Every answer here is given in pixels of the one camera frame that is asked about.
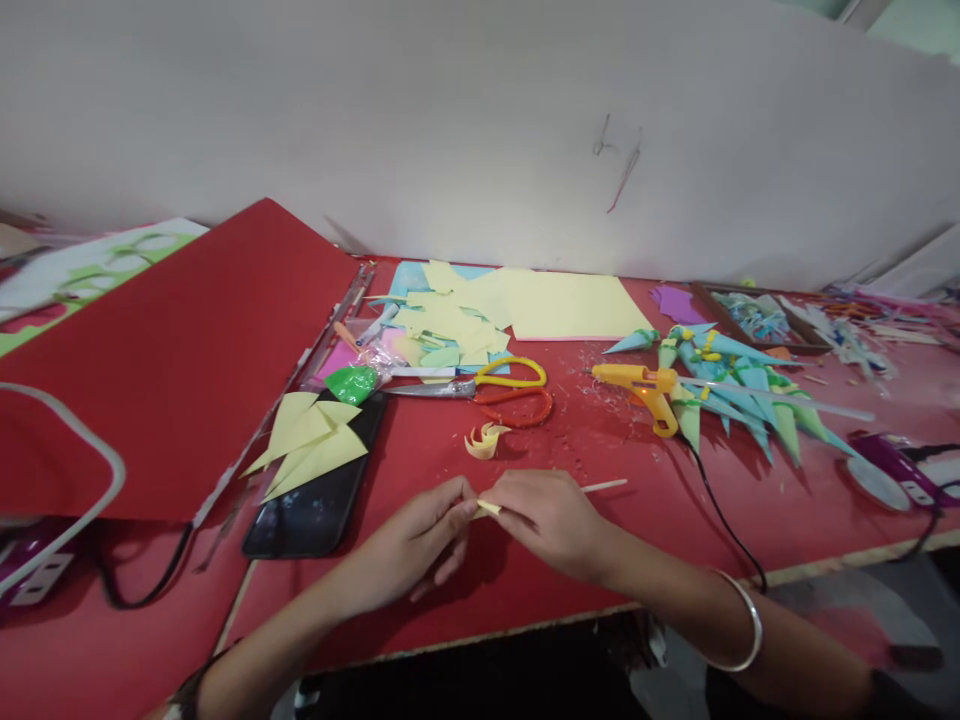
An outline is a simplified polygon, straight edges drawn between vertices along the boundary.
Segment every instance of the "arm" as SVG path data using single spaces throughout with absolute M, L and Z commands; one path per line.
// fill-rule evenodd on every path
M 481 498 L 503 506 L 503 528 L 555 569 L 627 595 L 677 630 L 705 657 L 742 662 L 753 625 L 735 588 L 600 517 L 569 474 L 510 471 Z M 801 715 L 857 714 L 872 691 L 870 668 L 797 615 L 750 594 L 763 646 L 731 675 L 759 701 Z
M 198 717 L 269 717 L 330 630 L 408 592 L 417 602 L 443 585 L 466 555 L 475 497 L 461 476 L 407 503 L 358 550 L 213 664 L 200 685 Z M 160 720 L 166 711 L 164 705 L 149 717 Z

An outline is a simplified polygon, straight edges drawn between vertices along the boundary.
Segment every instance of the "scissors blade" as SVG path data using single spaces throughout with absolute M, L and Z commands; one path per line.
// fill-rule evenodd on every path
M 404 385 L 384 388 L 381 392 L 412 397 L 472 398 L 477 394 L 477 384 L 473 380 L 467 380 L 443 385 Z

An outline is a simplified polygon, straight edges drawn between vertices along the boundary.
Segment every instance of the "black phone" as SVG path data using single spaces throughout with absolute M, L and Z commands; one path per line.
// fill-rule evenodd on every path
M 324 390 L 320 400 L 336 398 Z M 243 539 L 248 558 L 318 558 L 333 553 L 343 540 L 367 463 L 377 442 L 387 396 L 374 393 L 351 422 L 369 452 L 260 506 Z

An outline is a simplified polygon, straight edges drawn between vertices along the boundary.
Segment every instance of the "hand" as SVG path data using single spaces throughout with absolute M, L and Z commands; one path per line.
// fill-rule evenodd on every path
M 492 516 L 550 567 L 576 580 L 603 583 L 613 572 L 616 536 L 570 474 L 560 470 L 508 470 L 481 495 L 500 505 Z
M 327 573 L 320 582 L 343 617 L 376 610 L 411 589 L 417 602 L 449 580 L 467 553 L 476 497 L 462 475 L 417 495 Z

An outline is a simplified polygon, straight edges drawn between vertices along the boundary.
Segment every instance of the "green plastic bag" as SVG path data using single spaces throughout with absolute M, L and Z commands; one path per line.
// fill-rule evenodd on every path
M 340 402 L 359 405 L 377 387 L 377 371 L 367 365 L 340 368 L 324 380 Z

